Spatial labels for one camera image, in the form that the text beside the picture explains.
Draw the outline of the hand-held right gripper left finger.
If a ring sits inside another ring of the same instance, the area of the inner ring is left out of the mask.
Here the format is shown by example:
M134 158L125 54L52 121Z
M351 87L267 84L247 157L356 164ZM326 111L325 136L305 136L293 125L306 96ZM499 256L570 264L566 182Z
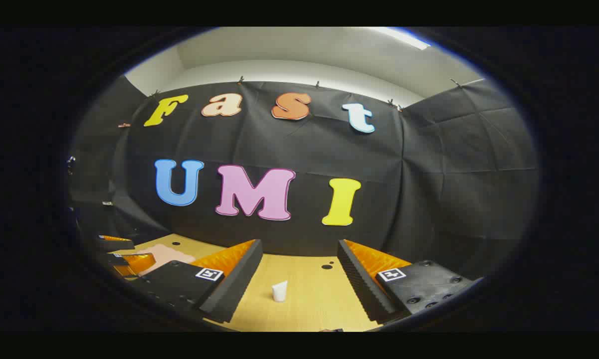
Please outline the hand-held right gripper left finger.
M192 263L171 260L130 286L191 320L228 323L262 256L260 239L252 239Z

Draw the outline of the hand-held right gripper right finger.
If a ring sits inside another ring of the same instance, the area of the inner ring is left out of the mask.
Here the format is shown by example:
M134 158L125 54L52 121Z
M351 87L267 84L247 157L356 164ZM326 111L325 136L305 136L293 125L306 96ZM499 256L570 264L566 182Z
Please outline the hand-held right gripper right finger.
M432 260L416 263L341 239L337 257L370 321L386 324L449 300L474 281Z

